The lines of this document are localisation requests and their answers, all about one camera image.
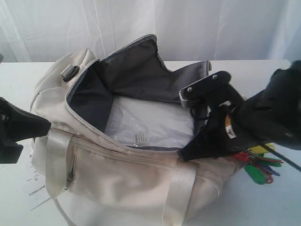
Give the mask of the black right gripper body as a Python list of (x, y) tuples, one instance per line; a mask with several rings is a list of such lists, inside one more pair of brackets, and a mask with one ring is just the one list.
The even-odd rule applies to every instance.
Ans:
[(243, 100), (229, 84), (205, 94), (212, 111), (204, 127), (205, 153), (238, 153), (270, 142), (255, 128), (254, 107), (260, 94)]

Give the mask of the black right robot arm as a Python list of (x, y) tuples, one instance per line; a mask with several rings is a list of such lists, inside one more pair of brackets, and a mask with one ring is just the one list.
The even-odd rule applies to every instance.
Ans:
[(231, 156), (267, 144), (301, 148), (301, 63), (276, 70), (261, 92), (244, 100), (230, 85), (231, 75), (219, 71), (186, 87), (183, 106), (199, 121), (197, 110), (209, 107), (205, 125), (178, 155), (182, 161)]

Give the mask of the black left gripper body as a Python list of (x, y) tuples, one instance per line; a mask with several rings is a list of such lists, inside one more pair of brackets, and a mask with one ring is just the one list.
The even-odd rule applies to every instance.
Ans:
[(0, 98), (0, 163), (16, 164), (23, 146), (8, 136), (8, 126), (11, 118), (11, 107), (4, 98)]

